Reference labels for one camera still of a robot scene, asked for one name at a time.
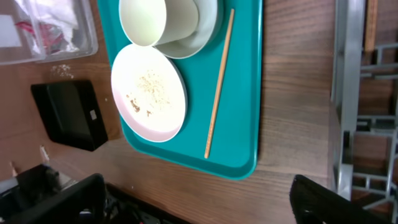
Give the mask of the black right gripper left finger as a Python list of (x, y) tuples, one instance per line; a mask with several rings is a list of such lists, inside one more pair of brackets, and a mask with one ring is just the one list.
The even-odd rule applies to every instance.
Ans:
[(93, 174), (77, 184), (28, 206), (12, 191), (12, 202), (1, 203), (1, 223), (103, 223), (106, 188), (102, 175)]

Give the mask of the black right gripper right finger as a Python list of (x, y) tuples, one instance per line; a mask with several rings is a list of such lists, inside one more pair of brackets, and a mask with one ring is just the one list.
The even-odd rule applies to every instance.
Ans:
[(388, 224), (303, 175), (294, 177), (289, 199), (298, 224)]

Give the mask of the wooden chopstick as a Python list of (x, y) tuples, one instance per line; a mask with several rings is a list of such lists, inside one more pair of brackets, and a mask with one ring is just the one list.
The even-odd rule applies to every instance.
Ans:
[(218, 113), (218, 106), (219, 106), (221, 90), (222, 90), (222, 86), (223, 86), (224, 73), (225, 73), (226, 64), (228, 61), (228, 52), (229, 52), (229, 45), (230, 45), (231, 34), (232, 34), (233, 24), (234, 24), (234, 15), (235, 15), (235, 9), (231, 9), (230, 15), (229, 15), (228, 27), (227, 27), (227, 31), (226, 31), (226, 35), (225, 35), (225, 40), (224, 40), (223, 53), (221, 56), (220, 69), (219, 69), (219, 73), (218, 73), (215, 97), (214, 97), (213, 108), (212, 108), (212, 113), (211, 113), (210, 126), (209, 126), (209, 130), (208, 130), (208, 137), (207, 137), (207, 141), (206, 141), (206, 148), (205, 148), (205, 154), (204, 154), (205, 159), (208, 159), (210, 156), (211, 144), (212, 144), (214, 130), (215, 130), (216, 117), (217, 117), (217, 113)]

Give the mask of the red snack wrapper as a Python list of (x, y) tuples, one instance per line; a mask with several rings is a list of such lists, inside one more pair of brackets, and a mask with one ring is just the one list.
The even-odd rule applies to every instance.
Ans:
[(35, 41), (38, 41), (38, 35), (40, 35), (47, 54), (54, 54), (61, 51), (64, 38), (62, 30), (58, 26), (40, 22), (38, 31), (35, 31), (34, 26), (27, 21), (18, 22), (16, 26), (28, 32)]

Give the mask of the grey dishwasher rack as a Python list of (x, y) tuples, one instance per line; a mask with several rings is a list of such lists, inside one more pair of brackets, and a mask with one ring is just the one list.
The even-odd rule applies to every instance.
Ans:
[(330, 188), (397, 222), (397, 2), (338, 0)]

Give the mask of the clear plastic waste bin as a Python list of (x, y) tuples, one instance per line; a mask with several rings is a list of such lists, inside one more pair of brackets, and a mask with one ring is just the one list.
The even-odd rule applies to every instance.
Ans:
[(97, 51), (88, 0), (1, 0), (1, 65), (69, 60)]

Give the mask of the black rectangular tray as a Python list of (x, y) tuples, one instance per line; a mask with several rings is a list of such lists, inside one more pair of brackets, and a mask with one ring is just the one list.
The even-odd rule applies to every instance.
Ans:
[(51, 141), (91, 152), (108, 141), (89, 80), (35, 84), (30, 90)]

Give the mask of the teal serving tray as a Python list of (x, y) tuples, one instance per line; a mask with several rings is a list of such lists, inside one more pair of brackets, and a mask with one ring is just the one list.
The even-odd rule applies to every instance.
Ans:
[[(231, 9), (234, 24), (210, 156), (204, 158), (218, 73)], [(166, 142), (138, 136), (121, 121), (126, 141), (137, 151), (226, 179), (250, 176), (257, 164), (262, 82), (262, 2), (224, 1), (221, 29), (197, 54), (174, 59), (187, 89), (187, 114)]]

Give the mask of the large white dirty plate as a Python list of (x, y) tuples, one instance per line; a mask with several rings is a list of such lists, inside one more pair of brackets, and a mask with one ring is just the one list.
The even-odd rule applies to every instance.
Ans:
[(185, 83), (157, 49), (122, 48), (111, 68), (111, 88), (119, 114), (138, 136), (166, 142), (181, 130), (188, 106)]

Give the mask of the scattered rice crumbs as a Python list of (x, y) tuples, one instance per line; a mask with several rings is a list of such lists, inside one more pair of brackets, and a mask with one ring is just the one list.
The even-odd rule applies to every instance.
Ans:
[(71, 66), (67, 64), (54, 65), (50, 69), (50, 74), (55, 77), (74, 79), (74, 75), (71, 73)]

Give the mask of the white crumpled paper towel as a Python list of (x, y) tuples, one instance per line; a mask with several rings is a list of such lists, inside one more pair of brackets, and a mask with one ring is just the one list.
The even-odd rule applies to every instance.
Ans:
[(72, 0), (16, 0), (16, 3), (37, 22), (38, 30), (40, 22), (58, 26), (62, 30), (64, 38), (62, 49), (54, 54), (79, 51), (73, 43), (73, 32), (79, 29), (79, 24), (74, 10), (75, 3)]

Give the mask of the white plastic cup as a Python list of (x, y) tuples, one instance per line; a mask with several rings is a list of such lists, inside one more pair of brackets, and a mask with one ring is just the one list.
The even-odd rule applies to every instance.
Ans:
[(193, 0), (120, 0), (119, 20), (132, 43), (152, 47), (193, 34), (199, 13)]

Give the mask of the grey-green small bowl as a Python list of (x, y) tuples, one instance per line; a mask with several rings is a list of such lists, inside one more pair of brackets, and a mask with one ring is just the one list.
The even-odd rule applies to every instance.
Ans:
[(194, 56), (212, 42), (221, 29), (223, 0), (193, 0), (198, 9), (198, 25), (188, 37), (156, 46), (166, 57), (185, 59)]

